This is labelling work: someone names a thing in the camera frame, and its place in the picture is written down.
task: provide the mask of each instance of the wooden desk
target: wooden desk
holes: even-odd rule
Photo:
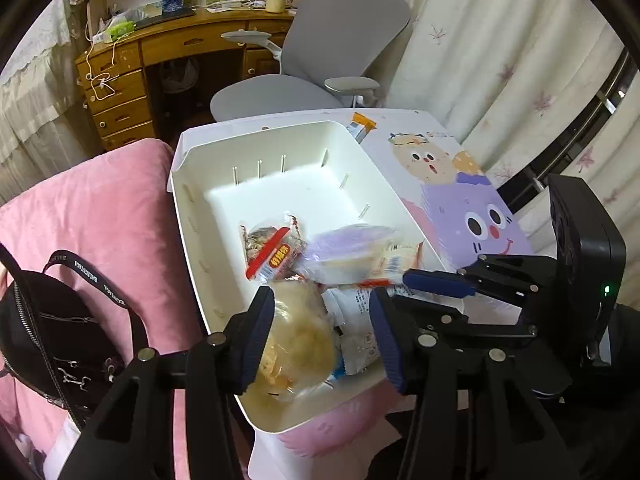
[[[132,33],[113,44],[97,44],[87,63],[87,52],[76,59],[80,82],[89,110],[94,117],[102,144],[114,150],[145,137],[158,136],[158,119],[154,115],[152,95],[145,67],[163,61],[195,56],[219,50],[243,50],[238,79],[278,73],[278,62],[271,53],[255,45],[231,43],[220,35],[233,30],[261,30],[272,34],[271,41],[282,46],[292,16],[270,14],[264,10],[226,10],[211,13],[197,9],[194,16],[159,23]],[[108,73],[114,79],[108,88],[92,87],[89,74]]]

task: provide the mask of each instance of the chair seat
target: chair seat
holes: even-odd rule
[[[289,75],[259,75],[222,89],[211,99],[217,122],[243,117],[344,108],[329,92]]]

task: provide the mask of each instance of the office chair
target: office chair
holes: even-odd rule
[[[222,89],[211,99],[211,114],[220,122],[349,107],[355,96],[372,95],[379,88],[362,75],[410,15],[404,0],[302,0],[282,48],[266,32],[226,32],[226,40],[270,50],[280,61],[280,74]]]

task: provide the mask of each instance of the chair backrest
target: chair backrest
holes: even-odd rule
[[[361,76],[409,23],[404,0],[302,0],[282,49],[282,73],[324,88]]]

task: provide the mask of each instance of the black bag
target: black bag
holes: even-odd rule
[[[61,264],[127,309],[134,354],[148,345],[142,320],[92,266],[69,251],[56,251],[42,273],[22,270],[0,244],[0,262],[14,278],[0,300],[1,375],[68,410],[80,429],[107,393],[124,361],[82,299],[65,283],[47,276]]]

